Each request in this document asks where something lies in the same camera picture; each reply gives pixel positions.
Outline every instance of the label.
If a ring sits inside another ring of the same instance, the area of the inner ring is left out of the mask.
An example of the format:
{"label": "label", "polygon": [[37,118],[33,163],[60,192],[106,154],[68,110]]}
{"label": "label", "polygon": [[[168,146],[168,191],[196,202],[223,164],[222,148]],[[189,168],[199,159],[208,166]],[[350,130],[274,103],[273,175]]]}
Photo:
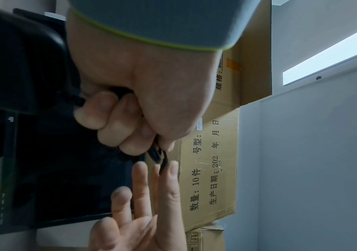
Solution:
{"label": "label", "polygon": [[196,126],[197,131],[202,131],[203,130],[203,123],[202,123],[202,118],[198,120],[198,124]]}

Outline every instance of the cardboard box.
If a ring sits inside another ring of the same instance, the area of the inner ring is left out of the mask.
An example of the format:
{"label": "cardboard box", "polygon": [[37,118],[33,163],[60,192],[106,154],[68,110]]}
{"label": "cardboard box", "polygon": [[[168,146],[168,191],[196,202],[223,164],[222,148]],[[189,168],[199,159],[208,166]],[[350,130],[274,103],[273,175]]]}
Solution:
{"label": "cardboard box", "polygon": [[225,251],[223,229],[210,225],[186,233],[187,251]]}
{"label": "cardboard box", "polygon": [[222,53],[212,102],[196,130],[168,154],[180,166],[186,231],[235,213],[239,107],[271,90],[271,0],[261,0],[241,39]]}

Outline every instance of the gray sleeve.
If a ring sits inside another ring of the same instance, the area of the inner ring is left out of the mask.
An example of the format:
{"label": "gray sleeve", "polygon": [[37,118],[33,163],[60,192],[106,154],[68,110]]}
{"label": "gray sleeve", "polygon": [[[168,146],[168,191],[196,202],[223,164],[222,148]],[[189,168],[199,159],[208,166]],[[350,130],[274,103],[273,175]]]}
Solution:
{"label": "gray sleeve", "polygon": [[193,50],[241,36],[260,0],[69,0],[74,13],[118,35]]}

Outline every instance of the bright rectangular light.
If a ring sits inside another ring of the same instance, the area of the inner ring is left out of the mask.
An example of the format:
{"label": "bright rectangular light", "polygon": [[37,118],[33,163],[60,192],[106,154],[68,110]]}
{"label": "bright rectangular light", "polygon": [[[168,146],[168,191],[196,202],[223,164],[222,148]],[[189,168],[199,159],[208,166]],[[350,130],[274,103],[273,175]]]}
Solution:
{"label": "bright rectangular light", "polygon": [[283,73],[283,85],[340,63],[357,55],[357,33],[325,49]]}

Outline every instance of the orange tape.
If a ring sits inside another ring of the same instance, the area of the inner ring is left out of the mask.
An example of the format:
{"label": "orange tape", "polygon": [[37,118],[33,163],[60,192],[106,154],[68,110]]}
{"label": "orange tape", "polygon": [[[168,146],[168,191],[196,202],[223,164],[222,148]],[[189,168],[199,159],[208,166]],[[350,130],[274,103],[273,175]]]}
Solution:
{"label": "orange tape", "polygon": [[240,64],[238,62],[233,61],[232,59],[227,58],[227,68],[240,72]]}

